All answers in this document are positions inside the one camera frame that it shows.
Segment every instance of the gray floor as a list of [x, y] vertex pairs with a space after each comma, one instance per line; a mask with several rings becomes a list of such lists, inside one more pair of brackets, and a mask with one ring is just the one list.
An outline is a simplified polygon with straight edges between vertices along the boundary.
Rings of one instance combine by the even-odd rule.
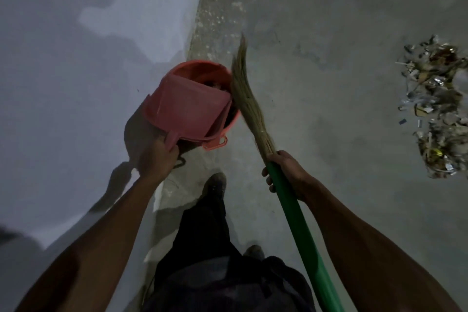
[[[250, 84], [268, 130], [361, 218], [422, 264], [468, 309], [467, 179], [429, 179], [412, 137], [417, 120], [397, 110], [404, 93], [395, 61], [406, 43], [438, 33], [468, 48], [467, 0], [201, 0], [192, 59], [229, 65], [240, 33], [249, 41]], [[408, 122], [399, 125], [406, 118]], [[185, 155], [161, 201], [157, 261], [209, 174], [228, 178], [232, 241], [304, 271], [278, 199], [243, 120], [229, 143]], [[303, 207], [347, 311], [319, 229]]]

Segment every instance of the dark shoe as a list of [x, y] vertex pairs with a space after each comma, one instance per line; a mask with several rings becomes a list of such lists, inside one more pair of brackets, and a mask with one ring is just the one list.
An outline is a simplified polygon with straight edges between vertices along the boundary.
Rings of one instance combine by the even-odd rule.
[[245, 251], [244, 257], [251, 257], [262, 261], [265, 259], [265, 253], [260, 245], [254, 244]]
[[226, 175], [223, 173], [216, 173], [210, 176], [206, 181], [202, 197], [215, 196], [216, 198], [223, 200], [224, 191], [226, 190]]

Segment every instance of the wall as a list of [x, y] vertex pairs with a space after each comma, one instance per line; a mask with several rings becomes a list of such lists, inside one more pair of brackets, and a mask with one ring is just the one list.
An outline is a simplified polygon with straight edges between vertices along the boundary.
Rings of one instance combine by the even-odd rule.
[[[185, 59], [198, 0], [1, 1], [0, 300], [12, 311], [136, 179], [150, 130], [137, 108]], [[140, 287], [157, 206], [109, 311]]]

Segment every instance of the green broom handle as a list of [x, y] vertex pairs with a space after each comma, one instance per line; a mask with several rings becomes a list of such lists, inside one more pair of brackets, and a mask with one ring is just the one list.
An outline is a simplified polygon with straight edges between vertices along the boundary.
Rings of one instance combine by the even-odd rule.
[[313, 242], [309, 227], [294, 195], [294, 189], [278, 164], [269, 162], [266, 167], [275, 185], [279, 202], [283, 207], [320, 308], [323, 312], [344, 312], [335, 287]]

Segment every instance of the straw broom head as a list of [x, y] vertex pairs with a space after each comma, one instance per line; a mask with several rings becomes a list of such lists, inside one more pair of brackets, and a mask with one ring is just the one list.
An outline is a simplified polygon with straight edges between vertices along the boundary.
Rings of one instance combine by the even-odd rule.
[[275, 153], [276, 150], [272, 138], [266, 132], [262, 110], [255, 100], [249, 81], [247, 80], [246, 53], [247, 42], [244, 35], [242, 35], [241, 44], [239, 45], [237, 55], [233, 57], [231, 67], [233, 76], [231, 92], [237, 108], [241, 110], [247, 126], [254, 135], [258, 151], [266, 163], [268, 161], [267, 155]]

